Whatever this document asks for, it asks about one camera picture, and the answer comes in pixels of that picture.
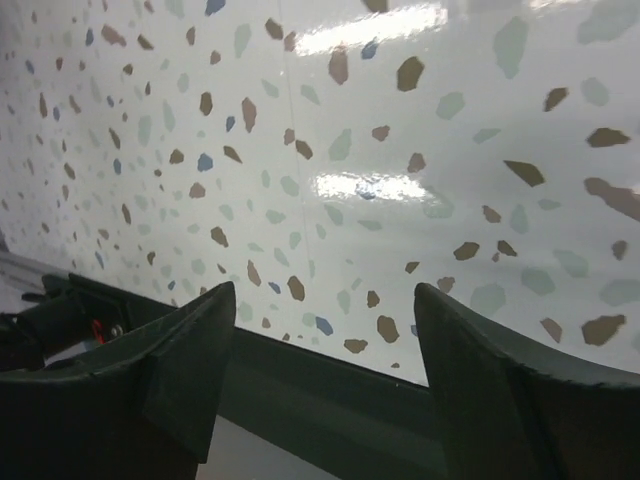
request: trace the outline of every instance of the black object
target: black object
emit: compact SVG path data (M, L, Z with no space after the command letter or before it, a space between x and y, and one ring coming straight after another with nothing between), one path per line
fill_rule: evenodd
M450 478L640 478L640 376L549 348L416 288Z
M234 319L225 283L97 349L0 374L0 479L195 478Z
M133 327L174 310L74 274L43 284ZM447 478L428 388L238 327L218 412L341 480Z

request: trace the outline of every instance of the glossy surface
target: glossy surface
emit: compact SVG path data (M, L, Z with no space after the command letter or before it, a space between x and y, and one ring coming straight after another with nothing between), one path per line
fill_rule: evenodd
M640 371L640 4L0 4L14 253L425 382L413 288Z

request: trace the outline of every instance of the speckled surface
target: speckled surface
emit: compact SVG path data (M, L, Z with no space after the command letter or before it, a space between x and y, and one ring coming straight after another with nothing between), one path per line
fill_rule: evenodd
M9 249L426 381L413 287L640 371L640 3L0 4Z

